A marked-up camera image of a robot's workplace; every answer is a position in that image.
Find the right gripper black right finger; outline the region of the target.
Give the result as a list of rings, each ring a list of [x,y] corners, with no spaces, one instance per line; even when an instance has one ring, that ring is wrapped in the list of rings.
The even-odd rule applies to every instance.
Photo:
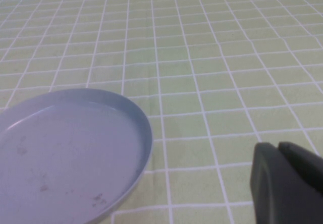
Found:
[[[322,157],[292,142],[280,142],[279,151],[303,181],[322,193]]]

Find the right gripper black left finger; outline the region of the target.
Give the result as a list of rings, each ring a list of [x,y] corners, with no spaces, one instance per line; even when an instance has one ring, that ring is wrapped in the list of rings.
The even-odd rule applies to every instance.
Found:
[[[250,190],[256,223],[322,223],[322,193],[299,177],[279,145],[255,145]]]

